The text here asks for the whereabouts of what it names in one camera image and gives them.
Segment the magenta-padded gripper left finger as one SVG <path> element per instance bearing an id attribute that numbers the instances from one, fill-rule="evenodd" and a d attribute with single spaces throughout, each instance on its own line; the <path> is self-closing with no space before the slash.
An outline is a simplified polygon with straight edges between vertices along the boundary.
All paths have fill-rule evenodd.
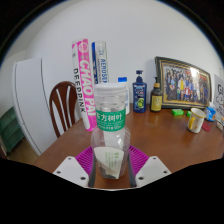
<path id="1" fill-rule="evenodd" d="M 76 185 L 93 188 L 95 171 L 93 150 L 88 147 L 75 157 L 66 157 L 53 174 Z"/>

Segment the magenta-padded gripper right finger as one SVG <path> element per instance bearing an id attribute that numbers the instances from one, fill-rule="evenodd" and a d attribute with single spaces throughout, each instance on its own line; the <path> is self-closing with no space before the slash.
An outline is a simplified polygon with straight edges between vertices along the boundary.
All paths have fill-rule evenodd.
<path id="1" fill-rule="evenodd" d="M 143 187 L 171 174 L 157 156 L 149 157 L 134 146 L 129 147 L 128 170 L 131 187 Z"/>

